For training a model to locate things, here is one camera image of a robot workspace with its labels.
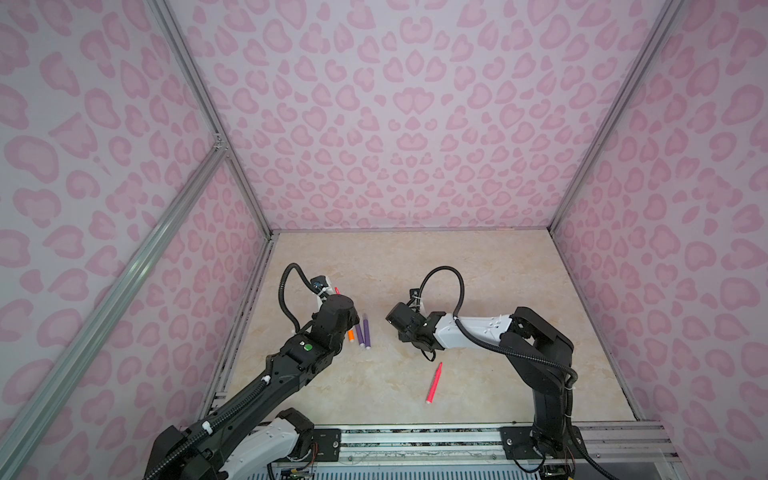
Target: white arm casing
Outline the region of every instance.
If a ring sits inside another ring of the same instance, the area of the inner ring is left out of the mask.
[[[299,434],[291,422],[274,419],[248,435],[234,449],[221,471],[230,474],[229,480],[251,478],[257,469],[289,455],[298,440]]]
[[[498,345],[499,336],[507,331],[512,322],[509,314],[489,317],[460,316],[462,326],[474,337]],[[435,325],[435,339],[446,349],[460,347],[480,348],[470,342],[458,329],[451,313],[445,314]]]

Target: aluminum frame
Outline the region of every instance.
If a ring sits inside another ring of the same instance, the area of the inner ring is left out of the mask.
[[[227,130],[224,128],[221,117],[219,117],[219,114],[214,107],[214,103],[211,100],[208,90],[205,87],[203,75],[200,74],[200,69],[197,67],[197,64],[195,64],[173,9],[170,7],[170,5],[168,5],[167,0],[145,1],[154,14],[155,20],[157,21],[157,26],[163,32],[165,39],[170,45],[170,49],[173,52],[177,63],[181,67],[184,78],[186,78],[187,83],[190,85],[192,94],[197,99],[197,103],[200,105],[200,111],[203,113],[203,116],[205,117],[211,132],[222,144],[225,150],[231,151],[231,155],[227,159],[227,163],[232,169],[235,181],[237,182],[237,186],[240,188],[240,192],[246,199],[246,204],[248,205],[250,212],[259,224],[264,238],[269,238],[272,234],[270,225],[266,221],[264,212],[256,197],[256,192],[253,191],[253,187],[248,181],[248,177],[245,174],[245,170],[243,169],[243,165],[240,162],[237,153],[234,151],[234,149],[231,148],[231,142],[227,136]]]
[[[125,314],[152,268],[187,219],[219,166],[230,153],[214,145],[157,221],[109,289],[85,321],[53,369],[16,416],[0,445],[0,480],[12,480],[24,468],[56,416],[91,366],[112,329]]]
[[[611,109],[608,111],[600,128],[598,128],[598,132],[589,145],[587,153],[584,155],[584,160],[576,170],[568,188],[565,189],[563,200],[554,212],[552,222],[549,224],[548,229],[550,232],[554,233],[562,225],[563,219],[576,201],[576,196],[583,187],[587,176],[600,159],[603,146],[611,134],[614,133],[616,126],[624,116],[624,112],[631,104],[632,98],[640,88],[646,73],[650,70],[670,33],[681,18],[680,12],[684,9],[687,2],[688,0],[667,0],[661,7],[661,13],[656,18],[654,26],[645,39],[645,43],[643,43],[640,52],[634,59],[632,67],[627,73],[626,80],[621,85],[614,103],[611,104]]]

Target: pink spot pattern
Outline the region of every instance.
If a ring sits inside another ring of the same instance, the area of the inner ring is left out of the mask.
[[[555,236],[691,478],[768,472],[766,22],[691,2]]]
[[[200,127],[198,106],[168,46],[150,31],[143,2],[23,1],[3,12],[0,425],[7,425],[213,138]],[[100,356],[86,388],[104,385],[117,360]],[[98,405],[86,415],[96,424],[106,404]],[[46,447],[56,449],[51,458],[61,459],[60,468],[49,465],[41,477],[80,475],[105,461],[93,451],[98,437],[80,433],[80,409],[71,411],[71,435]]]
[[[192,237],[215,254],[204,259]],[[74,428],[59,427],[31,457],[41,478],[68,468],[79,478],[141,477],[155,436],[196,419],[262,244],[221,166],[68,400]],[[193,301],[182,300],[192,290]]]
[[[310,229],[548,225],[663,2],[171,4],[270,225]]]

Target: wire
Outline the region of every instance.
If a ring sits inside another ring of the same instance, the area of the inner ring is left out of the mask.
[[[432,351],[432,358],[429,358],[429,357],[427,356],[427,354],[426,354],[426,353],[424,353],[424,350],[421,350],[421,349],[420,349],[419,351],[422,353],[422,355],[424,356],[424,358],[426,358],[426,359],[427,359],[427,360],[429,360],[430,362],[434,362],[434,361],[435,361],[435,358],[437,358],[437,352],[436,352],[435,350],[433,350],[433,351]]]
[[[422,285],[419,287],[419,298],[416,299],[416,306],[418,307],[421,303],[421,298],[424,297],[424,286],[427,284],[427,280],[434,275],[437,272],[443,271],[443,270],[450,270],[453,273],[455,273],[456,277],[458,278],[458,302],[456,303],[456,308],[453,309],[453,316],[458,316],[458,311],[462,308],[462,304],[464,303],[464,279],[462,278],[462,275],[458,272],[457,269],[453,268],[452,266],[443,265],[438,266],[435,269],[432,269],[431,272],[427,273],[427,276],[424,277],[424,280],[422,280]]]
[[[515,463],[515,465],[518,466],[519,469],[521,469],[525,473],[536,473],[536,472],[538,472],[539,470],[541,470],[541,467],[544,466],[544,460],[547,459],[547,456],[544,455],[543,457],[541,457],[541,462],[539,462],[538,467],[534,468],[533,470],[526,470],[525,468],[522,467],[522,465],[520,465],[518,463],[518,460],[515,458],[515,448],[514,447],[512,447],[510,449],[510,452],[512,452],[512,461]]]
[[[587,452],[587,449],[579,443],[578,437],[576,436],[576,432],[574,431],[574,426],[571,424],[571,410],[573,409],[573,403],[574,403],[574,394],[572,390],[566,390],[565,391],[565,430],[568,432],[568,436],[571,437],[571,441],[574,444],[574,447],[576,447],[576,450],[581,454],[582,457],[584,457],[584,460],[587,461],[589,465],[592,465],[592,468],[597,470],[601,475],[603,475],[608,480],[619,480],[618,477],[610,473],[605,468],[601,467],[599,463],[597,463],[595,460],[592,459],[592,457],[589,456],[589,453]]]
[[[310,292],[317,294],[318,291],[314,286],[312,286],[310,281],[306,279],[306,275],[304,275],[304,272],[301,270],[301,267],[298,263],[289,264],[283,271],[283,276],[280,277],[280,286],[277,287],[277,302],[280,304],[280,309],[283,311],[283,313],[286,314],[288,320],[290,320],[293,324],[293,331],[298,333],[301,330],[299,320],[290,312],[290,310],[288,310],[288,306],[286,305],[286,281],[288,281],[288,276],[290,275],[291,270],[296,270],[296,272],[301,277],[301,281],[304,282],[306,288],[310,289]]]
[[[573,469],[571,470],[571,476],[576,475],[576,458],[574,457],[574,453],[571,451],[571,447],[565,446],[566,452],[571,456],[571,460],[574,464]],[[568,467],[568,457],[565,456],[565,466]]]

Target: black mounting plate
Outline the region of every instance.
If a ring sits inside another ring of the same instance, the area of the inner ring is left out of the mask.
[[[502,434],[502,447],[504,447],[504,455],[507,460],[516,458],[517,460],[541,460],[541,456],[531,447],[529,438],[531,435],[531,427],[501,427],[499,433]],[[576,438],[581,440],[581,444],[584,445],[584,439],[581,437],[581,431],[577,427],[574,427],[574,433]],[[583,458],[578,452],[571,437],[566,433],[563,439],[565,445],[571,449],[571,454],[575,458]],[[555,458],[563,459],[567,453],[565,451],[557,452]]]
[[[339,446],[341,445],[341,430],[339,429],[314,429],[312,441],[318,446],[315,462],[338,462]]]

